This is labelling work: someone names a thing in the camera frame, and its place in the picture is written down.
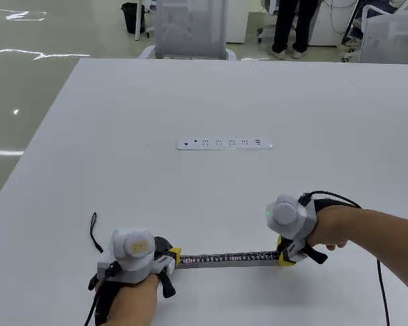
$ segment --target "measuring tape blade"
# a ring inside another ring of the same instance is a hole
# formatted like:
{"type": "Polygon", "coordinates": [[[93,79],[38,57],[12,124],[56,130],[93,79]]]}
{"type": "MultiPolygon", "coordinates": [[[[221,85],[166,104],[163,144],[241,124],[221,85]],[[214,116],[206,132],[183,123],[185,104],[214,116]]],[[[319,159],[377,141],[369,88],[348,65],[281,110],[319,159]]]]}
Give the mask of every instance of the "measuring tape blade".
{"type": "Polygon", "coordinates": [[[253,251],[249,253],[216,253],[212,255],[182,255],[178,269],[221,268],[243,266],[275,266],[280,251],[253,251]]]}

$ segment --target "black trash can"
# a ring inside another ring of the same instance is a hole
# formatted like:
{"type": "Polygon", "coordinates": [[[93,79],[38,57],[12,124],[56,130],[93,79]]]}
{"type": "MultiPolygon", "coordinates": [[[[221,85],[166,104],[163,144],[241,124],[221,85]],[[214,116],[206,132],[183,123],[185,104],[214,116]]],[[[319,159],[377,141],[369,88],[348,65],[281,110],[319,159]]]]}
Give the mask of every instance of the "black trash can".
{"type": "MultiPolygon", "coordinates": [[[[127,26],[127,31],[131,34],[136,33],[136,8],[137,3],[124,3],[121,6],[122,11],[124,12],[125,25],[127,26]]],[[[145,6],[142,5],[141,9],[141,33],[145,32],[145,6]]]]}

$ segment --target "shiny floor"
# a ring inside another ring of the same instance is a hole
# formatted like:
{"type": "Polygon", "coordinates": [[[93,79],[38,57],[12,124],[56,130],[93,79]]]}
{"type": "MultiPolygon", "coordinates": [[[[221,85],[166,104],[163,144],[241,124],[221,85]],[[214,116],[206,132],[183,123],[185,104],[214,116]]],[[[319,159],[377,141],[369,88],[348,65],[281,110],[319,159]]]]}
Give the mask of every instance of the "shiny floor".
{"type": "MultiPolygon", "coordinates": [[[[136,58],[154,43],[127,34],[122,3],[0,0],[0,189],[79,58],[136,58]]],[[[250,13],[246,43],[228,46],[238,60],[273,60],[269,44],[256,40],[265,16],[250,13]]],[[[323,47],[303,60],[338,58],[338,49],[323,47]]]]}

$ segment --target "white power strip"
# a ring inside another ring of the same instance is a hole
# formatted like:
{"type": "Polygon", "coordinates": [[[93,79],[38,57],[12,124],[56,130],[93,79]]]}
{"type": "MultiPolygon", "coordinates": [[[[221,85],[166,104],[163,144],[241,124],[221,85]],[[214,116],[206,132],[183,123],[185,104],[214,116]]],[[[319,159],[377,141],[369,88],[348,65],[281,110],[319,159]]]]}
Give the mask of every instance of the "white power strip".
{"type": "Polygon", "coordinates": [[[180,151],[271,148],[270,141],[263,137],[187,137],[177,141],[180,151]]]}

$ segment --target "black cable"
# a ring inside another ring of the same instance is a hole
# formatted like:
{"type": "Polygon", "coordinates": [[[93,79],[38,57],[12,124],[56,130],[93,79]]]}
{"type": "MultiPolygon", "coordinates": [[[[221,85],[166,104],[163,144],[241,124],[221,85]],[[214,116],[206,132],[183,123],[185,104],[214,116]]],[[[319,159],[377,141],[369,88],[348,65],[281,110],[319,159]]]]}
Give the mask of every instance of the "black cable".
{"type": "Polygon", "coordinates": [[[353,206],[355,206],[355,207],[358,208],[358,209],[361,209],[361,208],[362,208],[362,207],[360,207],[357,203],[355,203],[353,200],[350,200],[350,199],[348,199],[348,198],[346,198],[346,197],[344,197],[344,196],[341,196],[341,195],[339,195],[339,194],[336,194],[336,193],[334,193],[334,192],[325,192],[325,191],[323,191],[323,190],[317,190],[317,191],[315,191],[315,192],[308,192],[308,193],[306,193],[306,195],[308,195],[309,197],[310,197],[310,196],[313,196],[313,195],[319,195],[319,194],[328,195],[328,196],[333,196],[333,197],[336,197],[336,198],[345,200],[346,202],[349,202],[350,204],[352,204],[353,206]]]}
{"type": "Polygon", "coordinates": [[[383,285],[382,267],[380,267],[380,260],[378,259],[376,260],[377,260],[377,273],[379,274],[380,289],[382,290],[383,305],[385,307],[386,326],[389,326],[390,322],[388,313],[388,303],[386,301],[385,286],[383,285]]]}
{"type": "Polygon", "coordinates": [[[89,311],[88,317],[86,318],[86,322],[84,323],[84,326],[89,325],[90,319],[92,318],[92,315],[94,314],[96,303],[98,302],[98,298],[100,297],[100,290],[102,287],[104,287],[106,282],[107,282],[107,277],[104,277],[100,283],[100,287],[98,288],[98,290],[96,290],[96,293],[94,295],[94,301],[92,302],[92,306],[90,307],[90,311],[89,311]]]}
{"type": "Polygon", "coordinates": [[[122,271],[122,267],[117,260],[109,265],[109,267],[105,270],[104,278],[101,280],[99,288],[96,290],[94,295],[94,301],[92,301],[92,306],[90,307],[88,317],[86,318],[86,322],[84,326],[88,326],[92,315],[94,314],[94,310],[96,304],[98,303],[98,299],[100,297],[101,289],[105,286],[107,279],[116,276],[119,272],[122,271]]]}
{"type": "MultiPolygon", "coordinates": [[[[360,205],[355,203],[353,200],[350,200],[350,199],[348,199],[348,198],[346,198],[344,196],[341,196],[339,194],[336,194],[334,192],[325,192],[325,191],[322,191],[322,190],[317,190],[315,192],[308,192],[308,193],[302,195],[302,197],[310,199],[315,194],[333,196],[333,197],[345,200],[346,202],[349,202],[350,204],[357,207],[358,209],[362,208],[362,207],[360,207],[360,205]]],[[[377,261],[377,275],[379,276],[380,290],[382,291],[383,306],[384,306],[384,309],[385,309],[386,326],[390,326],[388,302],[386,301],[385,286],[383,284],[383,278],[382,278],[382,268],[380,266],[380,260],[376,259],[376,261],[377,261]]]]}
{"type": "Polygon", "coordinates": [[[348,9],[348,8],[352,7],[353,5],[355,5],[355,4],[358,2],[358,0],[356,0],[355,2],[352,2],[351,4],[349,4],[349,5],[345,6],[345,7],[335,7],[335,6],[333,5],[333,0],[331,0],[331,3],[330,3],[330,4],[329,4],[326,0],[322,0],[321,2],[324,2],[325,5],[327,5],[328,7],[331,8],[331,12],[330,12],[330,15],[331,15],[331,27],[332,27],[333,31],[334,31],[335,33],[337,33],[337,34],[343,35],[344,33],[338,31],[338,30],[335,28],[335,26],[333,25],[333,15],[332,15],[333,10],[334,10],[334,9],[348,9]]]}
{"type": "Polygon", "coordinates": [[[322,2],[324,2],[328,7],[332,7],[333,9],[348,9],[350,7],[353,7],[354,5],[356,5],[356,2],[358,2],[358,0],[356,0],[355,2],[345,6],[345,7],[335,7],[334,5],[329,5],[329,3],[326,0],[322,0],[322,2]]]}
{"type": "Polygon", "coordinates": [[[96,214],[96,212],[94,212],[94,214],[92,214],[92,218],[90,219],[89,234],[90,234],[90,238],[92,239],[92,242],[94,243],[95,248],[97,248],[100,253],[103,253],[104,251],[103,248],[100,246],[99,243],[97,243],[97,241],[94,238],[94,226],[95,226],[97,217],[98,215],[96,214]]]}

